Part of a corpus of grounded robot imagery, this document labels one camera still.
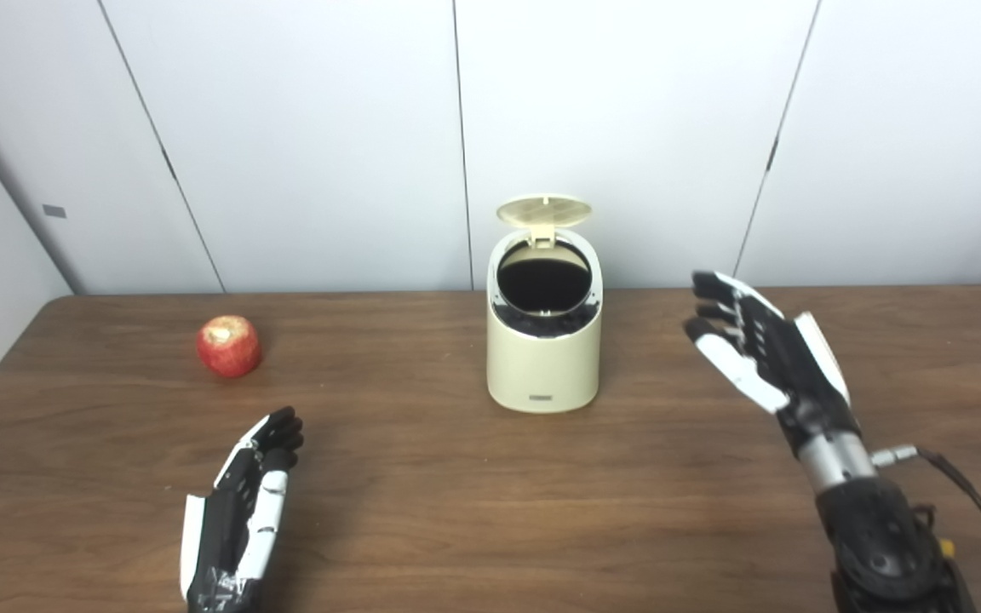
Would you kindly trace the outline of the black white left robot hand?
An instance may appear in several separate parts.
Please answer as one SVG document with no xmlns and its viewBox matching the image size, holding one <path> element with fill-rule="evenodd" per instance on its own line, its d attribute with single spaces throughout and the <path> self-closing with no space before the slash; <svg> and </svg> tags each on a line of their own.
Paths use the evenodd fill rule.
<svg viewBox="0 0 981 613">
<path fill-rule="evenodd" d="M 283 407 L 234 444 L 206 496 L 187 496 L 180 590 L 188 612 L 260 612 L 303 422 Z"/>
</svg>

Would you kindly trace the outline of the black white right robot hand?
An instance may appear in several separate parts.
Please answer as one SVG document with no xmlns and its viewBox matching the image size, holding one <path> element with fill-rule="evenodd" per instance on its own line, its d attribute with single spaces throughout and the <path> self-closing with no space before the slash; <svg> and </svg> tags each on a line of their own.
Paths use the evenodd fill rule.
<svg viewBox="0 0 981 613">
<path fill-rule="evenodd" d="M 809 312 L 788 318 L 758 290 L 720 272 L 695 271 L 694 347 L 743 396 L 774 415 L 795 455 L 818 436 L 860 435 L 845 377 Z"/>
</svg>

